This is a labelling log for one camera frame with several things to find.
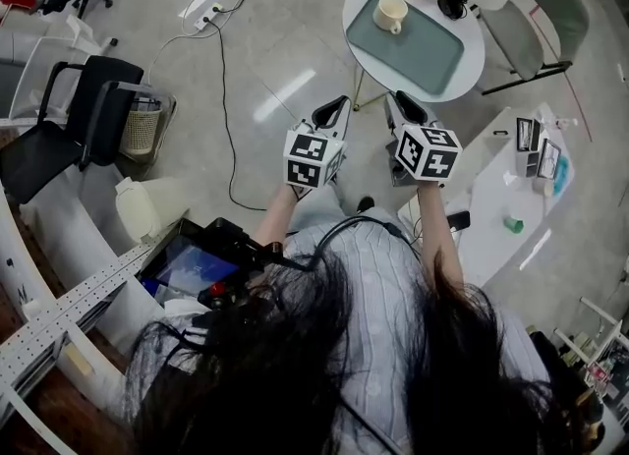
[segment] blue object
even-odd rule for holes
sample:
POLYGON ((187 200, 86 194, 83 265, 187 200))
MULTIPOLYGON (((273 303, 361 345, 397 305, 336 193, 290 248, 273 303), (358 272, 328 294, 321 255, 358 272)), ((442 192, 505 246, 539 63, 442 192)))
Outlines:
POLYGON ((557 163, 557 174, 554 178, 554 191, 555 196, 559 195, 568 184, 568 175, 570 174, 570 163, 565 156, 559 156, 557 163))
POLYGON ((159 289, 159 282, 155 280, 144 279, 141 284, 153 298, 157 294, 157 289, 159 289))

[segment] small container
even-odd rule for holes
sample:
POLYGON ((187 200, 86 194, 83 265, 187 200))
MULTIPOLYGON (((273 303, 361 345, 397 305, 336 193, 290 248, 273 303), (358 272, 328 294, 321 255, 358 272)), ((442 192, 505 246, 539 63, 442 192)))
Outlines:
POLYGON ((552 192, 554 190, 554 184, 549 179, 545 179, 543 177, 536 177, 533 180, 533 191, 546 197, 547 199, 552 197, 552 192))
POLYGON ((116 186, 116 209, 129 236, 140 243, 155 238, 189 208, 179 179, 163 177, 137 182, 129 177, 116 186))
POLYGON ((510 215, 507 215, 502 219, 502 224, 504 224, 505 228, 511 230, 516 235, 522 233, 522 230, 524 230, 524 221, 511 217, 510 215))

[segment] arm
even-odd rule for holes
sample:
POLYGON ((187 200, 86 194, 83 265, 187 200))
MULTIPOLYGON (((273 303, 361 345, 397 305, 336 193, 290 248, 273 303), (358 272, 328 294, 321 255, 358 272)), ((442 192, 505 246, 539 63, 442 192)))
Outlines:
POLYGON ((451 283, 463 284, 463 270, 445 216, 439 186, 437 183, 421 182, 418 189, 424 234, 423 257, 430 280, 434 280, 434 259, 441 252, 443 274, 451 283))
POLYGON ((297 197, 293 188, 282 185, 254 233, 254 240, 261 246, 272 242, 283 244, 296 204, 297 197))

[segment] gray chair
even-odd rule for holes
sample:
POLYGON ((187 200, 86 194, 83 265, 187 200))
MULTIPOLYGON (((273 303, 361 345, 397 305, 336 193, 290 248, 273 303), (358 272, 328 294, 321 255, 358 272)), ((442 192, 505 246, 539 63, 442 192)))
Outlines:
POLYGON ((543 48, 538 35, 528 17, 511 1, 497 11, 481 10, 481 18, 513 67, 511 74, 517 74, 521 78, 488 89, 483 95, 565 73, 573 64, 590 26, 590 17, 585 6, 581 0, 534 1, 546 13, 559 36, 559 61, 554 64, 543 61, 543 48))

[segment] red button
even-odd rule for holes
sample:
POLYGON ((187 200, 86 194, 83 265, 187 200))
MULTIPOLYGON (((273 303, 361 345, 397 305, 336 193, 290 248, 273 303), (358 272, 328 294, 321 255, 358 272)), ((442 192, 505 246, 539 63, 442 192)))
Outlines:
POLYGON ((216 282, 212 287, 209 288, 210 296, 217 298, 219 296, 223 296, 227 292, 227 288, 225 284, 222 282, 216 282))

